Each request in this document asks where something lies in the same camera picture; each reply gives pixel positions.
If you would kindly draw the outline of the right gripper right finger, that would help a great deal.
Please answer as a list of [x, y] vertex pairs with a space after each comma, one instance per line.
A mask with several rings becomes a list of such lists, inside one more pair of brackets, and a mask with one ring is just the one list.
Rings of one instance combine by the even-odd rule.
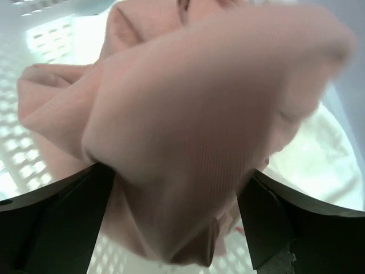
[[257, 273], [364, 273], [364, 212], [307, 196], [255, 171], [238, 193]]

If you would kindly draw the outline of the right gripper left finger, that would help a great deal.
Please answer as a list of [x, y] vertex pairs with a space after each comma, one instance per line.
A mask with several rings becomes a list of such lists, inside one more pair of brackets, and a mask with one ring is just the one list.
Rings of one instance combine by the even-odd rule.
[[94, 164], [1, 201], [1, 273], [86, 273], [114, 177]]

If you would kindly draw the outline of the white t-shirt red print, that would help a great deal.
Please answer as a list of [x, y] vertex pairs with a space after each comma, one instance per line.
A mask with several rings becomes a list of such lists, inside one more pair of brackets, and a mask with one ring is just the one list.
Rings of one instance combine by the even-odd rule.
[[364, 209], [364, 181], [353, 147], [323, 104], [301, 124], [295, 138], [270, 157], [263, 172], [318, 200]]

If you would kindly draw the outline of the pink t-shirt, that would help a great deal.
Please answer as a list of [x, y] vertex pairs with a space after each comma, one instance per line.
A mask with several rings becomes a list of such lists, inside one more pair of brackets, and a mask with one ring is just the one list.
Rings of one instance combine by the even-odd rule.
[[295, 137], [354, 43], [314, 4], [120, 1], [95, 63], [24, 69], [18, 119], [54, 179], [96, 162], [116, 171], [112, 240], [208, 267], [243, 180]]

